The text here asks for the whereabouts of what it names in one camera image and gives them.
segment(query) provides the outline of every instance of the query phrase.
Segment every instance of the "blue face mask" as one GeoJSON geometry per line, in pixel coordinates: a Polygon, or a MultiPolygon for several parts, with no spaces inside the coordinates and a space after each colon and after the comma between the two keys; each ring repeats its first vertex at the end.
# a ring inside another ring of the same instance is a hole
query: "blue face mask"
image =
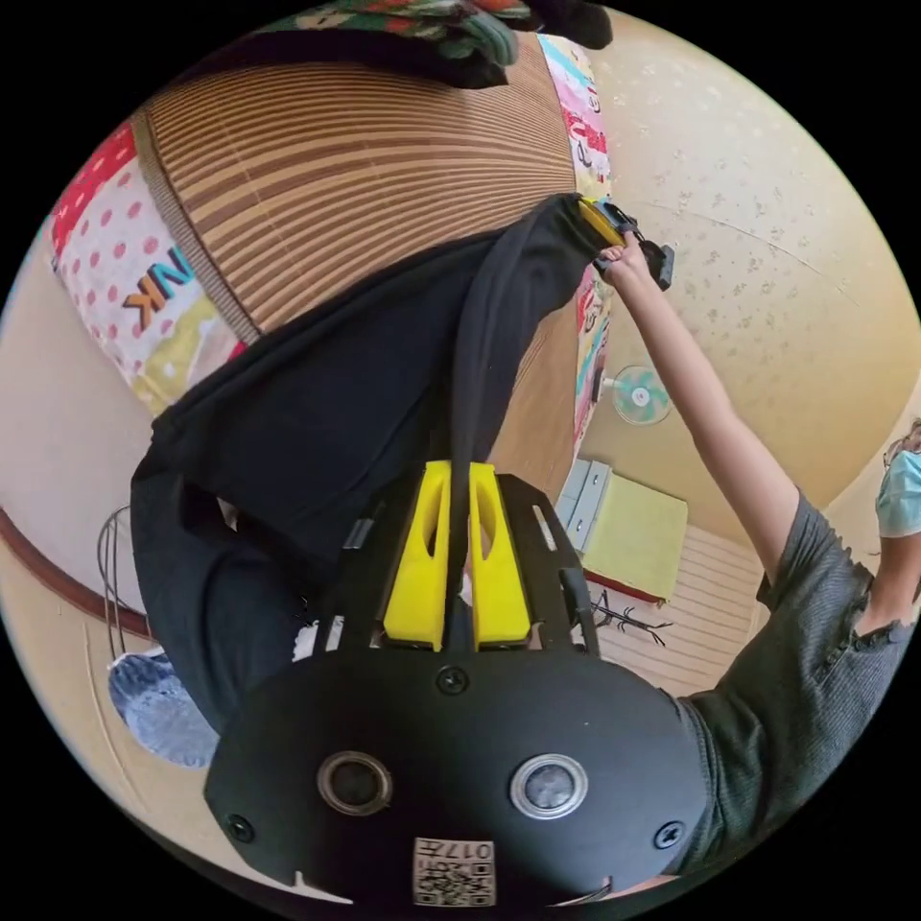
{"type": "Polygon", "coordinates": [[[921,455],[900,451],[883,476],[876,500],[881,537],[921,532],[921,455]]]}

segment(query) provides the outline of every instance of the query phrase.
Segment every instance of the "tatami mat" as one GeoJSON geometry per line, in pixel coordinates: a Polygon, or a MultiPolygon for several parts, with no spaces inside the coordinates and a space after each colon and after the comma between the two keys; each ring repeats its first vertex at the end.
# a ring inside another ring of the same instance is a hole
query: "tatami mat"
{"type": "MultiPolygon", "coordinates": [[[[608,607],[646,624],[671,622],[658,630],[665,647],[638,627],[599,629],[602,656],[631,669],[670,694],[712,688],[762,622],[755,601],[763,570],[749,549],[688,527],[672,600],[656,607],[610,589],[608,607]]],[[[592,598],[602,592],[590,585],[592,598]]]]}

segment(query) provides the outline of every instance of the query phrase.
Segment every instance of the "cable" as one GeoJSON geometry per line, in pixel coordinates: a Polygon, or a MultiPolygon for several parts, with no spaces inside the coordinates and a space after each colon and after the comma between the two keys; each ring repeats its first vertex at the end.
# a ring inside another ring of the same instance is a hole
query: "cable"
{"type": "MultiPolygon", "coordinates": [[[[106,632],[108,634],[108,649],[112,656],[112,661],[118,657],[115,651],[115,642],[112,639],[112,627],[114,624],[115,631],[118,635],[121,654],[125,654],[125,632],[122,629],[121,612],[123,609],[129,610],[129,606],[118,592],[118,536],[119,536],[119,515],[123,511],[128,511],[130,506],[121,506],[115,509],[105,520],[100,528],[99,536],[96,539],[96,565],[99,569],[100,578],[103,581],[103,610],[106,618],[106,632]],[[111,580],[109,580],[109,562],[111,561],[111,580]]],[[[149,639],[153,639],[151,634],[151,625],[148,619],[144,618],[144,625],[147,628],[149,639]]]]}

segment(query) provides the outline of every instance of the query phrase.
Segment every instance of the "qr code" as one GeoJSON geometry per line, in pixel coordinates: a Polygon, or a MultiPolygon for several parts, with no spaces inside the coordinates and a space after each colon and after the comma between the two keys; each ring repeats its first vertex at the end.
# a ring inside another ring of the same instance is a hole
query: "qr code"
{"type": "Polygon", "coordinates": [[[417,838],[413,899],[417,905],[484,908],[496,904],[496,864],[491,841],[417,838]]]}

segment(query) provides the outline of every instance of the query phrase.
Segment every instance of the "colorful quilt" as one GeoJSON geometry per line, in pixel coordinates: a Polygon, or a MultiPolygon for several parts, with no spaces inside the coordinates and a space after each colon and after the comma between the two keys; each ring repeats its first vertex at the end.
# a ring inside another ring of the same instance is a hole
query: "colorful quilt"
{"type": "Polygon", "coordinates": [[[93,152],[46,233],[83,324],[154,415],[243,349],[160,218],[130,125],[93,152]]]}
{"type": "MultiPolygon", "coordinates": [[[[576,190],[586,198],[606,198],[611,194],[611,162],[591,63],[585,52],[566,38],[553,35],[539,38],[569,133],[576,190]]],[[[579,363],[573,457],[579,452],[592,416],[595,370],[604,367],[610,306],[603,287],[598,274],[589,266],[577,292],[579,363]]]]}

